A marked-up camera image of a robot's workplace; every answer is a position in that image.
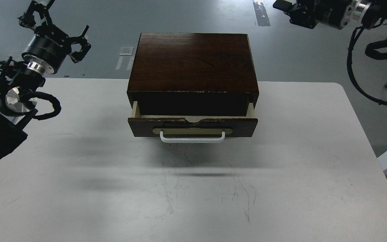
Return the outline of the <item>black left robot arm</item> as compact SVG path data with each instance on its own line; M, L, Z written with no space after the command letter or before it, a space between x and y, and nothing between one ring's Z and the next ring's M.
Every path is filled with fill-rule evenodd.
M37 91L45 75L54 75L68 56L73 63L84 59L91 49L86 26L79 36L70 37L52 21L49 10L54 1L31 1L20 16L20 26L34 31L22 60L0 60L0 159L11 154L28 137L24 128L31 120L47 120L61 112L60 101Z

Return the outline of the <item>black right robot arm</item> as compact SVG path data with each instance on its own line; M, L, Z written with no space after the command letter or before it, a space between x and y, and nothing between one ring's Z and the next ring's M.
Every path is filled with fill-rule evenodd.
M306 29L323 24L341 30L349 23L357 23L347 48L346 69L349 80L362 96L378 105L387 106L387 101L369 95L361 88L353 70L353 51L361 34L387 26L387 0L297 0L293 3L275 0L273 8L287 15L291 24ZM373 60L387 60L387 30L382 39L366 45L364 54Z

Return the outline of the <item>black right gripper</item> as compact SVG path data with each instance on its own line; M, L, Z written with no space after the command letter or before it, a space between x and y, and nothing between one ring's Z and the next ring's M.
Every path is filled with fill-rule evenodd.
M344 10L311 11L304 0L296 0L295 3L275 0L273 3L273 8L286 12L286 15L289 16L289 23L307 29L314 29L318 22L335 29L342 29L350 22L361 24L371 6L371 0L351 0Z

